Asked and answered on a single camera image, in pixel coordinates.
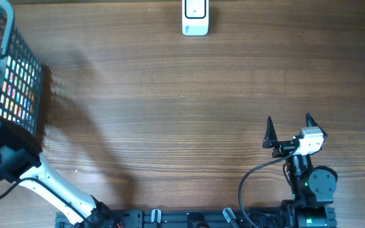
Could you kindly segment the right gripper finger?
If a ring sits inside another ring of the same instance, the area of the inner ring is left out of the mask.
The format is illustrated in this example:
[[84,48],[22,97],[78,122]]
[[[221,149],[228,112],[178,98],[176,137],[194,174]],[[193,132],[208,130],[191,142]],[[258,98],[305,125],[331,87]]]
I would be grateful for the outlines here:
[[264,136],[264,141],[262,143],[263,148],[274,148],[278,145],[278,138],[276,135],[276,131],[272,122],[272,118],[268,116],[267,125],[266,125],[266,133]]
[[318,127],[323,133],[323,137],[327,138],[328,136],[327,133],[316,123],[316,121],[313,119],[310,113],[305,114],[305,122],[308,127]]

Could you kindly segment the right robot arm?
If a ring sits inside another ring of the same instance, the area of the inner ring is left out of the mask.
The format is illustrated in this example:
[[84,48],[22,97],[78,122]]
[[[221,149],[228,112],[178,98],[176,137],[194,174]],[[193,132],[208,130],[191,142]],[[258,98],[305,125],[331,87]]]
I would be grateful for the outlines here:
[[279,141],[269,117],[263,148],[272,148],[273,158],[283,158],[293,198],[283,200],[279,207],[280,227],[337,226],[335,210],[330,207],[338,174],[327,166],[313,166],[311,156],[320,152],[327,133],[310,114],[305,115],[306,126],[289,141]]

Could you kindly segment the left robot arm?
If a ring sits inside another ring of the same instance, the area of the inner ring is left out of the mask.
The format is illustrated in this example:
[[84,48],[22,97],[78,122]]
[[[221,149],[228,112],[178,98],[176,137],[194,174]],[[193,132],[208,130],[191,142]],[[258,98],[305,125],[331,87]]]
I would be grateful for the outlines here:
[[23,186],[65,214],[74,227],[122,227],[104,203],[64,179],[42,155],[39,141],[23,127],[0,117],[0,180]]

